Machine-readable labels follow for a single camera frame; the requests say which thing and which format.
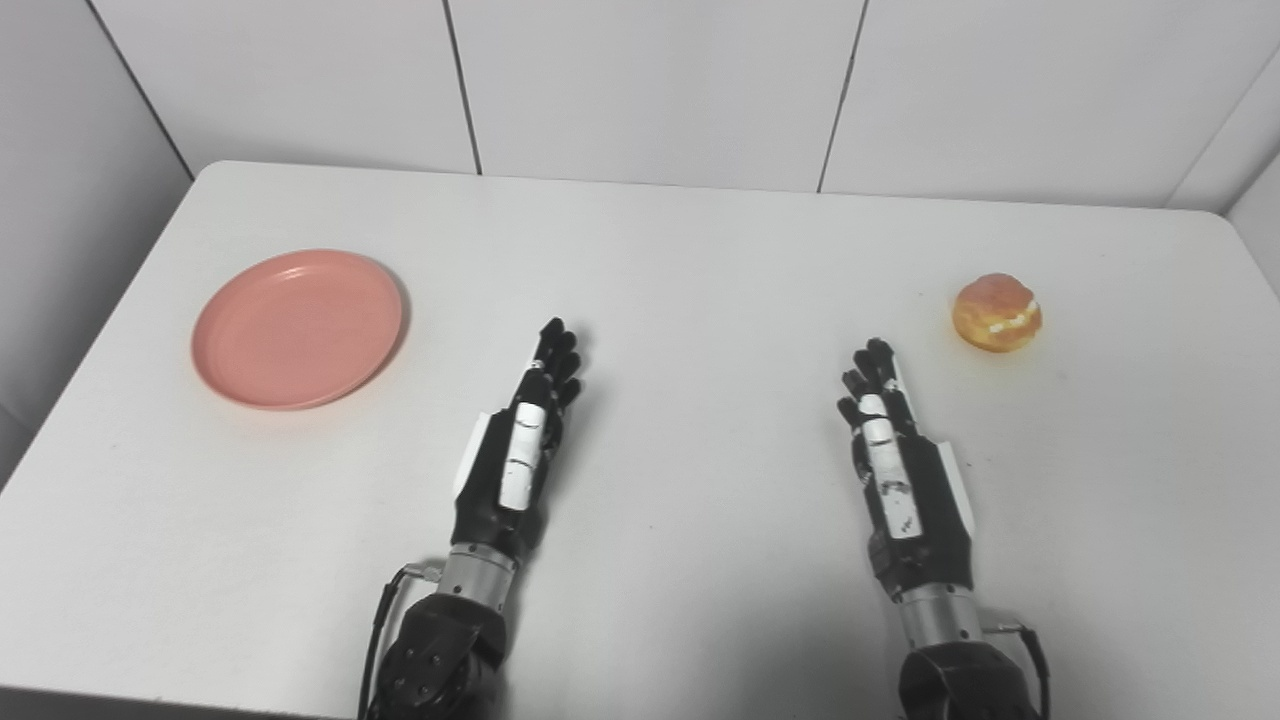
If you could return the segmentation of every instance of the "white finger segment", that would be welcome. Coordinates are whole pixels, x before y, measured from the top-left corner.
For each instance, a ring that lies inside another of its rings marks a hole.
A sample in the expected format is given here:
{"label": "white finger segment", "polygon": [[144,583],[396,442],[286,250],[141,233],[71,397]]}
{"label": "white finger segment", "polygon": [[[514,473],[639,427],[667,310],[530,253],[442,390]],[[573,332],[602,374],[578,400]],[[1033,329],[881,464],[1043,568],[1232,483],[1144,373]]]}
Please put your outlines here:
{"label": "white finger segment", "polygon": [[879,415],[863,423],[863,437],[867,441],[867,459],[876,475],[876,489],[884,509],[884,524],[893,539],[920,537],[920,512],[915,507],[915,495],[911,492],[911,479],[902,465],[902,452],[897,447],[897,434],[893,423],[884,415],[884,401],[878,395],[864,395],[858,401],[863,415]]}
{"label": "white finger segment", "polygon": [[529,509],[529,496],[534,489],[534,470],[543,452],[543,428],[547,411],[530,402],[516,406],[516,421],[511,427],[511,445],[502,470],[502,489],[498,505],[511,510]]}

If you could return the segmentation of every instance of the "silver cylindrical joint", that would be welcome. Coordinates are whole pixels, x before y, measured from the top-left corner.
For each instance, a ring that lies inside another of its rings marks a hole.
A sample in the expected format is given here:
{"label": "silver cylindrical joint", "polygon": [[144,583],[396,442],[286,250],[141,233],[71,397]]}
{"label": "silver cylindrical joint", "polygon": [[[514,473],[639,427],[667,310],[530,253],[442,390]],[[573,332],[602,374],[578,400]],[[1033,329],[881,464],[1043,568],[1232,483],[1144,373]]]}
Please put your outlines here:
{"label": "silver cylindrical joint", "polygon": [[515,560],[488,544],[458,543],[449,550],[436,592],[465,597],[502,612],[515,577]]}
{"label": "silver cylindrical joint", "polygon": [[978,601],[969,588],[929,583],[904,592],[896,602],[913,650],[982,641]]}

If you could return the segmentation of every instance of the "cream filling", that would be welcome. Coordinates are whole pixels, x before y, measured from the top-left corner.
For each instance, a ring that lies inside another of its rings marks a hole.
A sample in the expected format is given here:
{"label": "cream filling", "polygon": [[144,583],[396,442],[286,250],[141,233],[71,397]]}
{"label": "cream filling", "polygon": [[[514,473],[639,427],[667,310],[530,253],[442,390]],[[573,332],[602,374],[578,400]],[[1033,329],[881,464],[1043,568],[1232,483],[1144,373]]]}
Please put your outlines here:
{"label": "cream filling", "polygon": [[1014,315],[1012,318],[1010,318],[1010,319],[1007,319],[1007,320],[1005,320],[1002,323],[995,323],[995,324],[989,325],[987,328],[987,332],[989,332],[991,334],[996,334],[996,333],[1005,332],[1006,329],[1020,328],[1020,327],[1025,325],[1028,320],[1030,320],[1030,316],[1037,310],[1039,310],[1039,305],[1034,300],[1032,300],[1030,302],[1027,304],[1027,307],[1021,309],[1020,313],[1018,313],[1016,315]]}

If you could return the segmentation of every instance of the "pink plate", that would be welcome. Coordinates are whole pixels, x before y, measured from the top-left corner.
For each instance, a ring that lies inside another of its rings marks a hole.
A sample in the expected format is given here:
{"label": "pink plate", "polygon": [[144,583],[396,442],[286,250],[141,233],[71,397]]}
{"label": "pink plate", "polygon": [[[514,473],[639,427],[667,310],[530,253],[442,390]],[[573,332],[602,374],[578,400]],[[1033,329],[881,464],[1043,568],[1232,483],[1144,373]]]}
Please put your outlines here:
{"label": "pink plate", "polygon": [[396,282],[372,260],[302,250],[224,284],[196,322],[191,354],[209,387],[236,402],[315,407],[378,372],[401,314]]}

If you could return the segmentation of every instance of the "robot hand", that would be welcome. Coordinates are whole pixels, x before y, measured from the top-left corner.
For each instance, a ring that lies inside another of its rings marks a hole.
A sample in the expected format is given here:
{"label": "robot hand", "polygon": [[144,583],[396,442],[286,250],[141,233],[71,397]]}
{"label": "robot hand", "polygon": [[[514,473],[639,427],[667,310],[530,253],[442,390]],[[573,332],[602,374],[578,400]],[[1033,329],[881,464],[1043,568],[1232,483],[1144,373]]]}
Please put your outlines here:
{"label": "robot hand", "polygon": [[873,532],[872,569],[899,609],[911,652],[899,697],[909,720],[1048,720],[1048,669],[1039,641],[1021,635],[1041,679],[1037,714],[1023,673],[983,641],[973,594],[973,514],[950,443],[920,434],[893,350],[873,338],[844,375],[838,401],[852,430],[854,468]]}
{"label": "robot hand", "polygon": [[[564,410],[581,391],[573,378],[582,364],[575,345],[564,323],[552,319],[511,404],[476,423],[454,482],[457,519],[439,587],[404,612],[367,705],[366,667],[362,716],[367,708],[370,720],[460,717],[490,698],[507,655],[507,592],[541,537],[539,497],[559,447]],[[383,592],[370,661],[411,568]]]}

